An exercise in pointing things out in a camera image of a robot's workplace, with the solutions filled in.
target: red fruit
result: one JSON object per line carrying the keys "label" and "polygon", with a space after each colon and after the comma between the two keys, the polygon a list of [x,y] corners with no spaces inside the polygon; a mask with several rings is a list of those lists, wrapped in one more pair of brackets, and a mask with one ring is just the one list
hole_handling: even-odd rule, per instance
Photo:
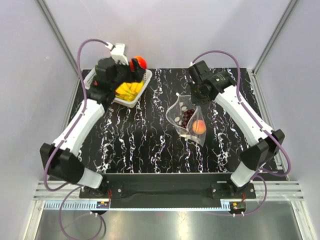
{"label": "red fruit", "polygon": [[[139,63],[141,68],[143,68],[143,69],[147,68],[147,62],[141,56],[135,56],[134,59],[138,60],[138,63]],[[129,65],[130,65],[131,71],[134,71],[135,69],[134,69],[134,64],[132,63],[132,60],[130,60]]]}

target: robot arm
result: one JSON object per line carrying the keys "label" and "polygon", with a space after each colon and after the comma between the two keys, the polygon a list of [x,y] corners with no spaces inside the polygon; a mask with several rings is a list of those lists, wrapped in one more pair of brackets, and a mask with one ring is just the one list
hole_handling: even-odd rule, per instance
{"label": "robot arm", "polygon": [[92,127],[114,100],[116,89],[124,82],[141,82],[146,72],[136,58],[131,60],[131,71],[124,55],[124,44],[109,44],[107,47],[111,50],[111,57],[100,59],[84,80],[87,100],[82,101],[78,112],[63,133],[52,144],[44,143],[40,148],[44,167],[49,159],[52,159],[47,171],[50,176],[104,193],[107,191],[106,181],[103,181],[103,176],[99,173],[84,167],[78,160],[79,150]]}
{"label": "robot arm", "polygon": [[266,124],[245,101],[240,94],[242,103],[250,113],[261,123],[260,128],[248,112],[241,106],[237,98],[236,82],[227,72],[213,74],[207,64],[202,60],[188,69],[193,82],[189,82],[191,89],[191,101],[194,105],[207,104],[215,101],[221,105],[232,117],[243,132],[250,147],[243,151],[240,165],[231,175],[234,190],[245,186],[256,171],[270,161],[279,151],[277,145],[264,133],[269,132],[282,144],[285,135],[279,129],[274,131]]}

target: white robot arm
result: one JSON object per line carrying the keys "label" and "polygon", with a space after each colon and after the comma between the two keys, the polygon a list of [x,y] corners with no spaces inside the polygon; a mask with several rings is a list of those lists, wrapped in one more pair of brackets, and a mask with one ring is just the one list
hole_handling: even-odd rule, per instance
{"label": "white robot arm", "polygon": [[[240,165],[231,175],[231,182],[235,189],[245,186],[257,170],[270,161],[279,151],[273,140],[265,133],[270,133],[280,144],[285,135],[279,129],[274,131],[266,124],[246,102],[240,94],[237,96],[236,82],[227,72],[213,74],[202,60],[188,69],[193,82],[189,82],[191,101],[194,105],[207,104],[215,101],[221,105],[232,117],[243,132],[250,147],[240,154]],[[244,109],[248,109],[253,117],[261,124],[260,128],[252,116]]]}

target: black mounting bracket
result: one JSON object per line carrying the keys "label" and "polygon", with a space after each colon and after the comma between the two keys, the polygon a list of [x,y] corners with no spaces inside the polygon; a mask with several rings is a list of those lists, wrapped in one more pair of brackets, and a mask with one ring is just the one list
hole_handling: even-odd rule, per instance
{"label": "black mounting bracket", "polygon": [[211,194],[213,199],[255,199],[256,191],[253,183],[248,183],[238,191],[233,191],[228,182],[217,182],[211,184]]}

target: peach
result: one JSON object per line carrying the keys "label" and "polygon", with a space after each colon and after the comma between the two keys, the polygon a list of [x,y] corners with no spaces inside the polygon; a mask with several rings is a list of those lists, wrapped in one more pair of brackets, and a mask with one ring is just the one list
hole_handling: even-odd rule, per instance
{"label": "peach", "polygon": [[192,130],[195,134],[204,134],[207,130],[206,123],[203,120],[196,120],[192,124]]}

